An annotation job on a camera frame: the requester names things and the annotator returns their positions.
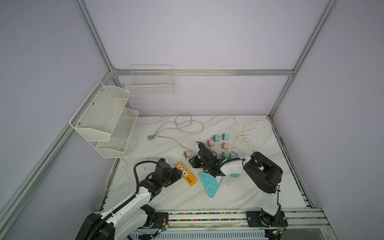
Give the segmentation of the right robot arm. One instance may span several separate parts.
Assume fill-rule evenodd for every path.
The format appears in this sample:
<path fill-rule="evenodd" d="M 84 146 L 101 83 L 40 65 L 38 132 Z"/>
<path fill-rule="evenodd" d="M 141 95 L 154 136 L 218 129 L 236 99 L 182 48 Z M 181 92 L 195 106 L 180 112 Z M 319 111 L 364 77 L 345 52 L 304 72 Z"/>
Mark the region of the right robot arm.
<path fill-rule="evenodd" d="M 283 170 L 272 160 L 260 152 L 253 152 L 247 158 L 230 155 L 219 159 L 216 152 L 207 145 L 198 142 L 198 153 L 189 159 L 194 169 L 202 169 L 212 177 L 246 174 L 262 191 L 260 216 L 257 223 L 264 227 L 272 227 L 284 223 L 282 207 L 279 203 L 280 182 Z"/>

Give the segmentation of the teal plug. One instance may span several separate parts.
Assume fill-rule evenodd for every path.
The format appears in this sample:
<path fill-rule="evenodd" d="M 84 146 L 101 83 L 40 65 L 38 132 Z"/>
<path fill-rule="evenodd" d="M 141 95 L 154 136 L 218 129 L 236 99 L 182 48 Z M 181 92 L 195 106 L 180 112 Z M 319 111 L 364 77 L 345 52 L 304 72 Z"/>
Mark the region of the teal plug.
<path fill-rule="evenodd" d="M 221 141 L 221 136 L 220 136 L 220 135 L 213 135 L 212 140 L 213 140 L 215 143 L 216 143 L 216 142 L 220 142 L 220 141 Z"/>
<path fill-rule="evenodd" d="M 222 140 L 223 141 L 228 141 L 230 139 L 230 135 L 229 134 L 222 134 Z"/>

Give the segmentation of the orange power strip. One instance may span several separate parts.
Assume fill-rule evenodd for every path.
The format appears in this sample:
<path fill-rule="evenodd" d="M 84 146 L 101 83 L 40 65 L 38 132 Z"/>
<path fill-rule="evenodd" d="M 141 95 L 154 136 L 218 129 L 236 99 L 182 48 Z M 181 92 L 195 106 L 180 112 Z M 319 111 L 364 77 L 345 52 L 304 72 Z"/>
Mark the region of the orange power strip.
<path fill-rule="evenodd" d="M 185 164 L 179 162 L 176 164 L 176 168 L 182 172 L 183 179 L 190 187 L 193 187 L 197 183 L 196 177 L 189 171 Z"/>

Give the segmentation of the blue power strip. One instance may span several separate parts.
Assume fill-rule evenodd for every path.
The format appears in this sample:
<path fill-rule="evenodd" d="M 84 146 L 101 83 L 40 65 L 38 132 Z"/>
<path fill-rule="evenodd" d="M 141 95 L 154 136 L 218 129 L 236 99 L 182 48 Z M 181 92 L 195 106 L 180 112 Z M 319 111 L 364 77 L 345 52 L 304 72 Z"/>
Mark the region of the blue power strip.
<path fill-rule="evenodd" d="M 239 155 L 238 153 L 235 153 L 235 152 L 231 152 L 230 153 L 230 159 L 238 159 L 239 158 Z M 230 176 L 232 178 L 238 178 L 240 176 L 240 163 L 241 161 L 240 160 L 236 160 L 236 161 L 232 161 L 230 163 Z"/>

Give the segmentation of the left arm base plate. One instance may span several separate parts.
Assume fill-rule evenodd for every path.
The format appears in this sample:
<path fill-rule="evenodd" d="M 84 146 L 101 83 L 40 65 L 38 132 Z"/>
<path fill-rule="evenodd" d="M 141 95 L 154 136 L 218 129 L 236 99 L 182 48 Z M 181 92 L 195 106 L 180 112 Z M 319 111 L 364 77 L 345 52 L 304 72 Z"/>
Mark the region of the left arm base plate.
<path fill-rule="evenodd" d="M 136 229 L 160 229 L 164 223 L 168 223 L 169 214 L 166 212 L 153 213 L 149 216 L 146 213 L 136 213 L 130 217 L 129 227 Z"/>

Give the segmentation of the teal triangular power strip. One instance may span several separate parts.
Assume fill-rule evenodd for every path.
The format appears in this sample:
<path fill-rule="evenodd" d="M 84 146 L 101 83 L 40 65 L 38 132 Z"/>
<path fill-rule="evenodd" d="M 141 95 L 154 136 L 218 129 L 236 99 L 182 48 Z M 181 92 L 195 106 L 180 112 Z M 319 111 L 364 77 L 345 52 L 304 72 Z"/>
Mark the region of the teal triangular power strip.
<path fill-rule="evenodd" d="M 213 198 L 218 191 L 218 188 L 220 186 L 220 183 L 223 179 L 222 176 L 213 177 L 212 175 L 201 172 L 199 173 L 200 179 L 203 183 L 203 186 L 210 198 Z"/>

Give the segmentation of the pink plug black strip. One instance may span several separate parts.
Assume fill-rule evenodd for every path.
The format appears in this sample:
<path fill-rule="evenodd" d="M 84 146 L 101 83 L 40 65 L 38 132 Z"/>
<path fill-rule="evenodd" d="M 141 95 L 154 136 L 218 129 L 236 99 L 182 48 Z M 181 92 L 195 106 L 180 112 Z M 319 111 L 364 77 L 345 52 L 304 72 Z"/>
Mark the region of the pink plug black strip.
<path fill-rule="evenodd" d="M 229 150 L 230 148 L 230 144 L 229 143 L 222 143 L 220 145 L 220 147 L 223 149 L 223 150 Z"/>
<path fill-rule="evenodd" d="M 213 147 L 215 145 L 215 141 L 214 140 L 208 140 L 207 141 L 207 146 L 208 147 Z"/>

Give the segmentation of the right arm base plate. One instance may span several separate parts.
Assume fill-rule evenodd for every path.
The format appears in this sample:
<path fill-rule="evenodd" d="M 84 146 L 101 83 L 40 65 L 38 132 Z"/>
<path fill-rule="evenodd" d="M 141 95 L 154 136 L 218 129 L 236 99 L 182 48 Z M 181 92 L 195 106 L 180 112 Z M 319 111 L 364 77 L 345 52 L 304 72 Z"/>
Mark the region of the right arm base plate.
<path fill-rule="evenodd" d="M 246 219 L 250 228 L 271 228 L 288 226 L 287 218 L 282 210 L 272 216 L 264 211 L 248 211 L 246 212 Z"/>

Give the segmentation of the green plug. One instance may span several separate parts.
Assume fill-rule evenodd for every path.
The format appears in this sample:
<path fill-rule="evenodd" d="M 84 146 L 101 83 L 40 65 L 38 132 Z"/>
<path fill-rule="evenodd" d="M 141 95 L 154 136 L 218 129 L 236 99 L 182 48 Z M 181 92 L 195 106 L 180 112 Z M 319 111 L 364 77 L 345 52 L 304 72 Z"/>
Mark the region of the green plug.
<path fill-rule="evenodd" d="M 230 158 L 230 152 L 222 152 L 221 156 L 222 156 L 223 160 L 229 159 Z"/>

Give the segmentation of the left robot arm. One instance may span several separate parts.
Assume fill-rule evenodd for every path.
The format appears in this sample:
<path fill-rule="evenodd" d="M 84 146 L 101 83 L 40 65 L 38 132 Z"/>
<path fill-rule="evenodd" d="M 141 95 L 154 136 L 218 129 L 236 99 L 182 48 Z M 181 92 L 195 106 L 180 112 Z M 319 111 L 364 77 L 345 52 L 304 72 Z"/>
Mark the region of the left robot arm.
<path fill-rule="evenodd" d="M 139 181 L 137 167 L 149 163 L 156 165 L 154 172 Z M 149 206 L 149 202 L 183 175 L 178 167 L 171 167 L 163 158 L 139 162 L 134 165 L 133 173 L 135 191 L 111 209 L 89 214 L 76 236 L 77 240 L 124 240 L 138 228 L 151 227 L 155 209 Z"/>

